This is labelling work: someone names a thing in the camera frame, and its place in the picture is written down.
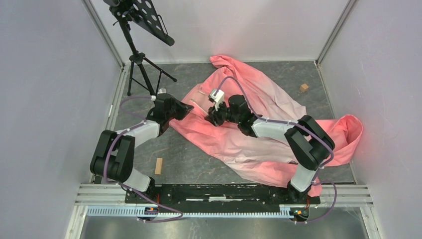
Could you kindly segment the pink zip jacket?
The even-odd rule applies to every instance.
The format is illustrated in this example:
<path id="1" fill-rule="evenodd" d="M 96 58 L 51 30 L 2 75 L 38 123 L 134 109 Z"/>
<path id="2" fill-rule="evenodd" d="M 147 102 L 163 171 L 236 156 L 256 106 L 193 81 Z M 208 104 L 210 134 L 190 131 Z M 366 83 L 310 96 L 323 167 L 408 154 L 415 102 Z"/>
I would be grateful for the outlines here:
<path id="1" fill-rule="evenodd" d="M 212 106 L 209 93 L 220 88 L 225 99 L 246 94 L 253 109 L 276 120 L 297 120 L 306 114 L 286 91 L 263 72 L 226 55 L 214 55 L 215 71 L 183 98 L 194 109 L 183 120 L 170 125 L 183 137 L 235 171 L 240 177 L 285 188 L 297 169 L 297 160 L 285 141 L 244 135 L 236 124 L 214 126 L 205 120 Z"/>

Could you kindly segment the black perforated music stand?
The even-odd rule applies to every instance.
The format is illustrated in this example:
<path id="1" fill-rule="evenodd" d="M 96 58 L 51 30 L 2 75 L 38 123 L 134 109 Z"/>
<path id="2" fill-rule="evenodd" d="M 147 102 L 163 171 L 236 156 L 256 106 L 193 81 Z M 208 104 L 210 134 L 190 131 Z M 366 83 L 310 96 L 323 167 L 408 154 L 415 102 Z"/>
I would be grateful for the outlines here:
<path id="1" fill-rule="evenodd" d="M 162 75 L 167 76 L 173 82 L 177 82 L 177 79 L 171 76 L 168 72 L 163 70 L 161 67 L 153 63 L 148 59 L 145 53 L 140 52 L 135 47 L 133 38 L 130 34 L 130 22 L 134 22 L 151 35 L 155 36 L 168 46 L 173 46 L 175 40 L 169 36 L 165 24 L 162 22 L 162 16 L 157 13 L 152 1 L 150 0 L 104 0 L 108 5 L 108 9 L 111 14 L 115 17 L 116 22 L 119 24 L 120 29 L 128 43 L 132 55 L 129 57 L 130 60 L 130 71 L 129 71 L 129 82 L 127 95 L 131 95 L 132 83 L 135 82 L 144 89 L 146 89 L 150 95 L 158 94 L 161 77 Z M 152 83 L 147 75 L 143 63 L 147 62 L 156 70 L 159 71 L 159 78 L 156 87 L 152 86 Z"/>

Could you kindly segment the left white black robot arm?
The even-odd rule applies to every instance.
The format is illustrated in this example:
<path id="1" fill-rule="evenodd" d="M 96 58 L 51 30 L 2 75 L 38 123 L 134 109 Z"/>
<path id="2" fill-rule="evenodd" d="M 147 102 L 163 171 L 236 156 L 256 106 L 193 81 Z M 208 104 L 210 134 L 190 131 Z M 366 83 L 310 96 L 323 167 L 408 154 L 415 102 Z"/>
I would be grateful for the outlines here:
<path id="1" fill-rule="evenodd" d="M 154 106 L 141 122 L 123 130 L 104 130 L 99 137 L 90 171 L 106 181 L 114 181 L 125 188 L 137 191 L 145 203 L 156 198 L 153 178 L 133 167 L 137 147 L 151 139 L 160 137 L 172 120 L 183 120 L 193 110 L 167 93 L 151 96 Z"/>

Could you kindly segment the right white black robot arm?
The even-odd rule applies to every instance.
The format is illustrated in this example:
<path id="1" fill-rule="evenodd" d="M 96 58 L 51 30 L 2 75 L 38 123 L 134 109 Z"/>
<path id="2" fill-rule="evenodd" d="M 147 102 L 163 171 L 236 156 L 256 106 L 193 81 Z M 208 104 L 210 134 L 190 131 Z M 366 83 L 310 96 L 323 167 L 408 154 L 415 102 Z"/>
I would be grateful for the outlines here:
<path id="1" fill-rule="evenodd" d="M 305 115 L 297 121 L 265 119 L 254 112 L 244 95 L 233 95 L 228 103 L 223 96 L 222 91 L 209 94 L 213 106 L 208 109 L 205 120 L 214 126 L 235 123 L 246 136 L 287 142 L 298 166 L 286 191 L 291 202 L 302 202 L 324 162 L 334 158 L 334 141 L 311 116 Z"/>

